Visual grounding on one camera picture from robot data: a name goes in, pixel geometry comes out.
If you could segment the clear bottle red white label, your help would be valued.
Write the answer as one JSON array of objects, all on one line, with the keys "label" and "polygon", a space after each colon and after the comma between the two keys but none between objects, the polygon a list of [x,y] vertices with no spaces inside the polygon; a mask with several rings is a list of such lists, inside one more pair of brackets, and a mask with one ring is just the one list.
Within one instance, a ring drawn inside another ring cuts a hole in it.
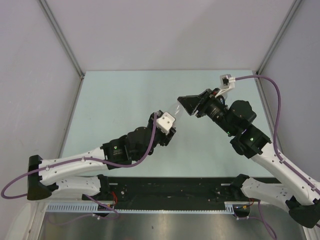
[{"label": "clear bottle red white label", "polygon": [[184,112],[184,107],[178,101],[169,108],[168,113],[175,119],[173,122],[173,126],[176,126],[180,122],[180,119],[184,115]]}]

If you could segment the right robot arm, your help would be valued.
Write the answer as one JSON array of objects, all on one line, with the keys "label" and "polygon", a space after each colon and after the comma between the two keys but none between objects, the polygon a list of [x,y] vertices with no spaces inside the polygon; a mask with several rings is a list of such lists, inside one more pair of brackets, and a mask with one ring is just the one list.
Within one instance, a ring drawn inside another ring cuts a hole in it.
[{"label": "right robot arm", "polygon": [[240,174],[230,188],[235,200],[258,199],[289,213],[306,228],[319,225],[320,194],[316,183],[286,157],[279,159],[271,139],[253,125],[257,115],[248,101],[236,100],[226,106],[217,91],[211,89],[199,95],[180,96],[177,101],[190,116],[209,117],[231,137],[230,144],[237,154],[265,168],[283,185],[263,183]]}]

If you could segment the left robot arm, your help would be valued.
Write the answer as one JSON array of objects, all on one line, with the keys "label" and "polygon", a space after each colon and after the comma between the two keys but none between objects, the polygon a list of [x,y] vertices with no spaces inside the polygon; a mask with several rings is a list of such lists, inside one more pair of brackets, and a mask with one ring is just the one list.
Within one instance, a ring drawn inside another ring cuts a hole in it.
[{"label": "left robot arm", "polygon": [[111,188],[94,176],[86,180],[86,172],[132,168],[154,152],[157,145],[167,146],[176,133],[177,118],[158,111],[151,114],[147,126],[136,128],[102,146],[78,155],[43,159],[33,155],[28,160],[27,199],[44,200],[66,190],[68,194],[96,196],[105,200]]}]

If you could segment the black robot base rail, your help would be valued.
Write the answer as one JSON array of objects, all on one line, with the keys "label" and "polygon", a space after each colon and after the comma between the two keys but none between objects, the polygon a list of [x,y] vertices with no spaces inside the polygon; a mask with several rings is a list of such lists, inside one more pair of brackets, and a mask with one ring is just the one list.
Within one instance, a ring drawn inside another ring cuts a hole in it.
[{"label": "black robot base rail", "polygon": [[249,176],[236,177],[107,177],[99,175],[101,187],[92,198],[115,200],[115,208],[204,210],[225,202],[247,202],[240,187]]}]

